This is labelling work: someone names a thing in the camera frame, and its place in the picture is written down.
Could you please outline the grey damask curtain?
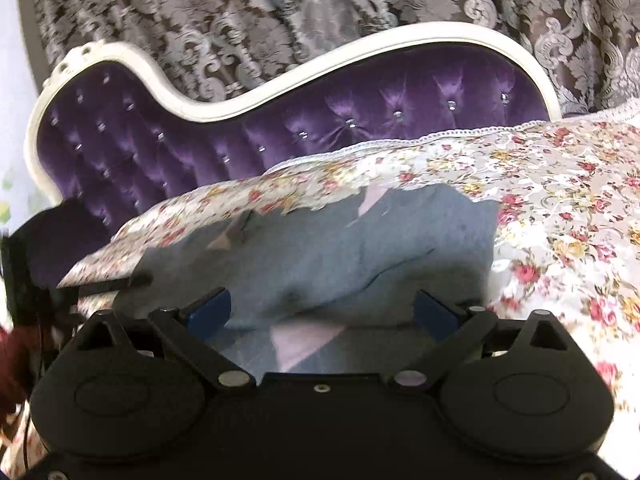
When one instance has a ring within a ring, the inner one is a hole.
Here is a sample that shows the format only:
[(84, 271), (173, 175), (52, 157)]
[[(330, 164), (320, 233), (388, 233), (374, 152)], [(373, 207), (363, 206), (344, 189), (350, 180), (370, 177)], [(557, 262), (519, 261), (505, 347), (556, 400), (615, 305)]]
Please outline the grey damask curtain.
[(547, 72), (566, 114), (639, 93), (639, 0), (32, 0), (49, 65), (90, 41), (126, 41), (191, 99), (238, 96), (342, 44), (401, 25), (502, 32)]

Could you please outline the purple tufted velvet sofa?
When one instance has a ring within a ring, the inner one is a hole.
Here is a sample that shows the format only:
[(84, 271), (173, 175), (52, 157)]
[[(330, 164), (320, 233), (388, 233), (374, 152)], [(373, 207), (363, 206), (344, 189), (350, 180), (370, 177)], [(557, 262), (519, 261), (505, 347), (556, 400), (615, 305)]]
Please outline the purple tufted velvet sofa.
[(533, 55), (473, 24), (377, 32), (217, 103), (183, 96), (139, 47), (92, 42), (32, 110), (24, 157), (51, 208), (20, 234), (32, 279), (54, 286), (127, 221), (194, 188), (367, 141), (561, 115)]

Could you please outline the floral quilted bedspread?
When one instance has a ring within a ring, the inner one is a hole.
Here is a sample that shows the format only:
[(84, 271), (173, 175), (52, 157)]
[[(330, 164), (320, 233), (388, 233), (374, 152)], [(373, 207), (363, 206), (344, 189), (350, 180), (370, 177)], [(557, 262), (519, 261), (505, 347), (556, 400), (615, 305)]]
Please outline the floral quilted bedspread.
[(548, 124), (451, 130), (416, 141), (284, 162), (263, 176), (211, 184), (129, 221), (81, 260), (71, 281), (131, 269), (145, 248), (178, 242), (236, 212), (320, 209), (368, 184), (409, 191), (449, 184), (496, 200), (489, 303), (507, 318), (559, 315), (610, 387), (613, 426), (601, 457), (639, 470), (639, 104)]

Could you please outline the grey argyle knit sweater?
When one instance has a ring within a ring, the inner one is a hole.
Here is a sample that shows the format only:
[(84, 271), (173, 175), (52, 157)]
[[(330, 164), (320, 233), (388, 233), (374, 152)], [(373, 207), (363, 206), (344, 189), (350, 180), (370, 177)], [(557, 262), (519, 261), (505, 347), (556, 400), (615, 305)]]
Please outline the grey argyle knit sweater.
[(151, 285), (113, 307), (145, 318), (223, 287), (231, 315), (206, 342), (250, 374), (392, 374), (432, 345), (413, 319), (418, 292), (454, 307), (484, 302), (498, 215), (493, 200), (442, 184), (250, 210), (148, 249), (137, 269)]

